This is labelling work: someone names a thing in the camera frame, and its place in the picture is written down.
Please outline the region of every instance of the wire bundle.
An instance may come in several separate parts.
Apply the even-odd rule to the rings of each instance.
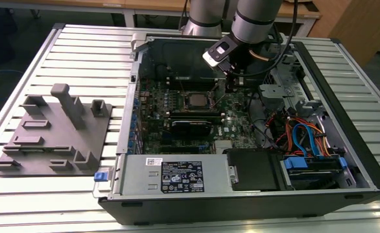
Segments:
[[[294,126],[294,128],[290,126],[289,122],[290,121],[296,121],[298,124]],[[293,144],[296,144],[296,146],[298,147],[300,150],[294,151],[292,154],[304,154],[307,153],[305,149],[298,146],[298,142],[296,143],[296,130],[297,128],[304,127],[308,130],[309,133],[309,138],[311,138],[311,145],[312,145],[312,150],[313,150],[313,154],[317,155],[323,155],[323,156],[331,156],[329,152],[328,152],[328,148],[327,148],[327,136],[324,135],[324,132],[316,127],[316,125],[311,122],[308,122],[307,120],[304,120],[303,118],[298,117],[289,117],[286,124],[285,124],[285,135],[288,136],[288,151],[292,151],[293,149]],[[316,133],[321,134],[323,139],[316,138]]]

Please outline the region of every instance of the motherboard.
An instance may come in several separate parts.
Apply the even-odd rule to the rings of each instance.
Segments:
[[[143,153],[216,154],[221,145],[257,148],[244,91],[226,93],[224,80],[197,91],[178,82],[171,88],[167,82],[142,80]]]

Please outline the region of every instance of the blue tab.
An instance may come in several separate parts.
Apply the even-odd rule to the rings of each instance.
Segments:
[[[284,164],[285,164],[286,169],[308,168],[304,157],[289,157],[288,159],[284,160]]]
[[[104,181],[107,181],[107,172],[95,172],[94,181],[95,182],[104,182]]]
[[[347,168],[347,161],[345,161],[345,159],[343,157],[340,157],[339,160],[340,160],[341,167]]]

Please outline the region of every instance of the slotted metal surface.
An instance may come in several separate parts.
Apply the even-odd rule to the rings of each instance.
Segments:
[[[100,166],[113,166],[127,77],[131,68],[130,40],[137,32],[170,33],[171,30],[126,29],[67,25],[50,36],[50,45],[39,53],[16,92],[9,111],[0,116],[0,155],[18,127],[24,109],[24,95],[47,95],[54,83],[71,85],[70,93],[82,102],[104,99],[114,105],[106,135]],[[297,38],[311,51],[327,81],[380,163],[380,96],[377,89],[345,56],[341,47],[328,39]],[[307,84],[315,98],[311,81]],[[135,232],[380,232],[380,201],[349,206],[323,217],[266,219],[147,227],[122,226],[98,205],[96,198],[109,193],[109,183],[91,177],[0,178],[0,232],[92,232],[131,230]]]

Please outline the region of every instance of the power supply label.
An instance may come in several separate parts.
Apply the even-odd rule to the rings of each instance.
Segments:
[[[203,192],[202,162],[163,162],[161,188],[163,193]]]

